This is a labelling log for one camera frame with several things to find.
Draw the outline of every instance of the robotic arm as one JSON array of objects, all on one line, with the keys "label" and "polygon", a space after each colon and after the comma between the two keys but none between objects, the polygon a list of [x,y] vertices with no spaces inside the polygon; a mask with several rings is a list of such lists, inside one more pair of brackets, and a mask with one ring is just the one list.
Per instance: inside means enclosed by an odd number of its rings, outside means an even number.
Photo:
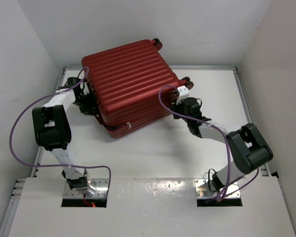
[{"label": "robotic arm", "polygon": [[[233,157],[231,163],[231,178],[236,180],[249,174],[261,165],[273,159],[273,152],[262,137],[257,127],[248,123],[244,126],[230,126],[220,124],[202,115],[201,104],[198,99],[189,97],[185,86],[178,88],[179,97],[172,105],[171,110],[181,115],[193,117],[207,122],[207,124],[183,118],[190,132],[199,138],[209,138],[219,142],[225,142],[223,136],[212,127],[218,127],[226,136]],[[227,166],[216,172],[210,182],[211,190],[217,192],[226,185]]]},{"label": "robotic arm", "polygon": [[32,116],[37,144],[50,151],[60,164],[69,165],[63,166],[62,174],[70,189],[86,196],[92,196],[96,192],[96,185],[90,180],[87,170],[71,166],[82,165],[70,146],[72,137],[66,111],[70,104],[76,104],[82,113],[93,115],[96,111],[95,98],[92,93],[84,94],[80,86],[61,92],[79,81],[79,78],[68,78],[65,86],[57,89],[56,92],[60,94],[55,95],[42,107],[34,108]]}]

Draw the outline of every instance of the white enclosure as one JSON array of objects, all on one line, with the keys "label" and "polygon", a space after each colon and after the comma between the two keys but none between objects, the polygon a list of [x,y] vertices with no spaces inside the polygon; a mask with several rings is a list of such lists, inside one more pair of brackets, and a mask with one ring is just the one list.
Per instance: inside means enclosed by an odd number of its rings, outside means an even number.
[{"label": "white enclosure", "polygon": [[[0,225],[15,179],[30,174],[8,147],[22,109],[83,56],[155,37],[171,65],[238,67],[296,233],[296,0],[0,0]],[[34,162],[30,113],[14,147]]]},{"label": "white enclosure", "polygon": [[[209,68],[173,68],[173,72],[193,80],[190,95],[202,95],[204,115],[228,124],[246,124],[235,71]],[[66,69],[61,83],[78,72]],[[226,148],[223,143],[191,136],[182,120],[168,116],[112,139],[94,117],[82,115],[75,105],[68,108],[67,117],[76,158],[85,165],[102,164],[112,170],[107,207],[61,207],[66,183],[62,169],[34,169],[35,178],[25,182],[9,237],[91,236],[94,230],[109,237],[196,237],[199,228],[205,236],[295,236],[276,177],[259,175],[254,185],[240,192],[243,206],[197,207],[193,177],[204,178],[210,168],[223,168]],[[55,163],[55,157],[40,148],[37,162]],[[93,178],[108,177],[106,169],[88,172]]]}]

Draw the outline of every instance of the suitcase wheel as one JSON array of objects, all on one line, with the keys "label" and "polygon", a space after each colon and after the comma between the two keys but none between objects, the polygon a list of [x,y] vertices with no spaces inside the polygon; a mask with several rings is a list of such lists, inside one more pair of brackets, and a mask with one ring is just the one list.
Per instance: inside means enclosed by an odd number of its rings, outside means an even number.
[{"label": "suitcase wheel", "polygon": [[187,87],[187,89],[191,90],[194,86],[194,83],[189,81],[185,86]]},{"label": "suitcase wheel", "polygon": [[186,80],[187,82],[191,81],[191,79],[189,77],[182,78],[181,80]]},{"label": "suitcase wheel", "polygon": [[162,43],[158,38],[154,38],[152,41],[154,41],[153,46],[159,51],[162,48]]}]

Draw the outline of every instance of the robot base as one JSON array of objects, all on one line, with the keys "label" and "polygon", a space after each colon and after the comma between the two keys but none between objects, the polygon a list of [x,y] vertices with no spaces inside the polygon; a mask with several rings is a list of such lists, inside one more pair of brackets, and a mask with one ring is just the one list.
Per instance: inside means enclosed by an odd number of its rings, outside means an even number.
[{"label": "robot base", "polygon": [[108,179],[91,179],[91,183],[96,187],[96,192],[91,197],[83,198],[83,195],[75,190],[71,190],[66,182],[63,194],[62,207],[107,207]]},{"label": "robot base", "polygon": [[[242,206],[240,191],[225,197],[222,201],[213,200],[217,192],[208,189],[208,179],[195,179],[197,206]],[[227,194],[239,189],[238,182],[228,187]]]}]

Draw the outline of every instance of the red suitcase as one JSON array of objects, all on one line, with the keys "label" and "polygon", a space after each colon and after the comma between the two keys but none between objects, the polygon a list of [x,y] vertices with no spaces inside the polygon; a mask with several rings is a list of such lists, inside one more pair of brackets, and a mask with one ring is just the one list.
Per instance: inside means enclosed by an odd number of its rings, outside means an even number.
[{"label": "red suitcase", "polygon": [[[99,114],[97,120],[119,138],[149,123],[169,115],[161,107],[158,93],[162,86],[179,87],[189,80],[179,80],[158,50],[158,39],[141,40],[86,56],[82,65],[89,67],[88,82],[94,92]],[[174,92],[162,93],[170,106]]]}]

